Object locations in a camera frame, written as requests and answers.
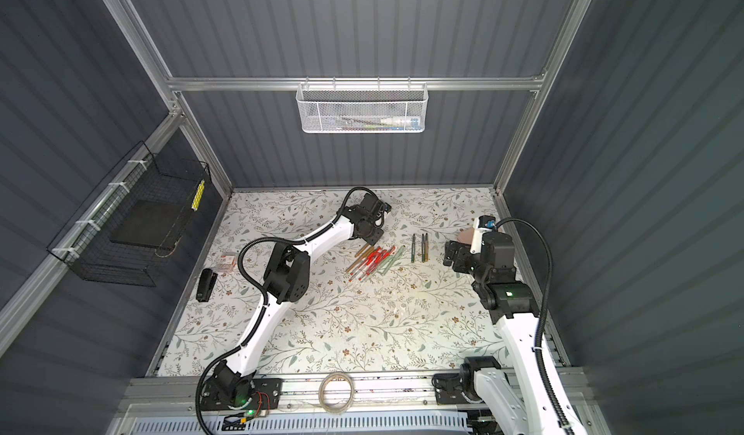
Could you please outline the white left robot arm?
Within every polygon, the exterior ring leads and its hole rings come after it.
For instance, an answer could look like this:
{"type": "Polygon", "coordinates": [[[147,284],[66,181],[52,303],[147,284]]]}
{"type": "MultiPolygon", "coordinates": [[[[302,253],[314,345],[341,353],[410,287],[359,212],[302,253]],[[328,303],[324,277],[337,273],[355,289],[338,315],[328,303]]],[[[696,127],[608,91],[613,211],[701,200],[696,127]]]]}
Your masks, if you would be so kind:
{"type": "Polygon", "coordinates": [[[346,194],[331,221],[298,239],[264,236],[247,243],[236,260],[238,272],[260,293],[254,315],[238,344],[217,357],[207,368],[214,374],[228,371],[231,376],[247,378],[255,374],[265,345],[291,306],[308,291],[313,262],[336,245],[361,239],[374,246],[384,234],[385,219],[391,205],[372,190],[358,186],[346,194]],[[248,251],[261,244],[273,249],[263,279],[255,279],[245,267],[248,251]]]}

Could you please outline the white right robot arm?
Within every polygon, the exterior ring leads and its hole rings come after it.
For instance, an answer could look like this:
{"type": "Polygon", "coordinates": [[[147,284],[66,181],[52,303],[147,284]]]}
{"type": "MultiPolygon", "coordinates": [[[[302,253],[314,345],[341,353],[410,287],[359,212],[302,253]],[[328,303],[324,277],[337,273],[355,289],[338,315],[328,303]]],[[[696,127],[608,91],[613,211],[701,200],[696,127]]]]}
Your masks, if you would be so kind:
{"type": "Polygon", "coordinates": [[[519,390],[494,357],[467,357],[460,367],[463,395],[484,402],[504,434],[585,434],[550,357],[538,301],[517,281],[513,239],[476,231],[473,240],[479,248],[447,242],[443,265],[472,276],[471,287],[510,354],[519,390]]]}

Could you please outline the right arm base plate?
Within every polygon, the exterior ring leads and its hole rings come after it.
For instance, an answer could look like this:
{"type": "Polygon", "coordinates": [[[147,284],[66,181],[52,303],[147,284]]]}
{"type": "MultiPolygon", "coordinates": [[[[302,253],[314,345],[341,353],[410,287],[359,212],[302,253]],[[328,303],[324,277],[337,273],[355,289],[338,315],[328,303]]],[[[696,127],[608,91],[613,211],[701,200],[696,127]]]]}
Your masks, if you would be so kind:
{"type": "Polygon", "coordinates": [[[494,400],[498,387],[509,388],[510,381],[501,369],[484,368],[468,375],[437,373],[431,378],[431,384],[438,405],[486,404],[487,400],[476,392],[477,384],[490,400],[494,400]]]}

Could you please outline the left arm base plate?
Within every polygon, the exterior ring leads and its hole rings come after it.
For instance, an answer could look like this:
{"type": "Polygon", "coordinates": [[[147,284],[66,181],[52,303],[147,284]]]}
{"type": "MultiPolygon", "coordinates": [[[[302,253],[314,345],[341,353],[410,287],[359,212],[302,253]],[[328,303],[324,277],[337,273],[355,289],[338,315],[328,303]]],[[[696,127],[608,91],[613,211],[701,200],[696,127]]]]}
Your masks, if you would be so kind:
{"type": "Polygon", "coordinates": [[[201,390],[199,407],[203,411],[275,410],[278,408],[284,381],[279,378],[242,380],[230,388],[221,387],[213,377],[207,378],[201,390]]]}

